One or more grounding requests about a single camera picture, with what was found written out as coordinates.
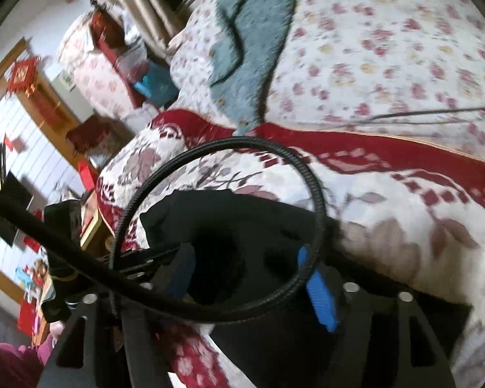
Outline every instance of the striped white surface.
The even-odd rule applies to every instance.
[[[0,142],[5,134],[11,141],[19,138],[25,146],[21,153],[5,150],[5,168],[34,196],[31,212],[57,201],[56,186],[69,186],[78,194],[84,192],[78,172],[37,128],[16,96],[0,101]],[[17,284],[16,268],[31,266],[39,256],[24,245],[23,238],[19,232],[13,247],[0,238],[0,270]]]

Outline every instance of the floral bedsheet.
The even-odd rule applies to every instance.
[[[175,106],[231,125],[208,87],[215,3],[183,32]],[[408,135],[485,158],[485,19],[470,0],[297,0],[266,104],[266,121],[292,129]]]
[[[116,228],[135,191],[164,162],[232,132],[188,110],[161,113],[101,173],[97,193],[106,223]],[[309,163],[323,185],[329,214],[341,223],[343,244],[357,261],[415,289],[473,305],[451,366],[458,387],[480,387],[485,161],[402,137],[292,131],[276,124],[260,125],[255,133],[295,149]],[[158,185],[135,215],[124,248],[147,247],[138,216],[175,189],[227,188],[311,208],[300,176],[280,158],[225,150],[189,163]],[[234,374],[228,360],[221,364],[227,375]]]

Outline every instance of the hand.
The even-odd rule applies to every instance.
[[[50,324],[50,334],[52,338],[57,342],[63,330],[65,329],[65,324],[62,321],[52,322]]]

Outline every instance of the black monitor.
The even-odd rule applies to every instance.
[[[29,208],[30,202],[32,201],[32,194],[16,179],[11,172],[7,174],[0,192],[14,200],[25,210]],[[13,246],[17,233],[18,228],[0,216],[0,237],[5,241],[5,243],[7,243],[9,246]]]

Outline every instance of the person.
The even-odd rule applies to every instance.
[[[50,334],[40,346],[16,348],[0,343],[0,388],[36,388],[43,367],[65,328],[62,322],[50,324]]]

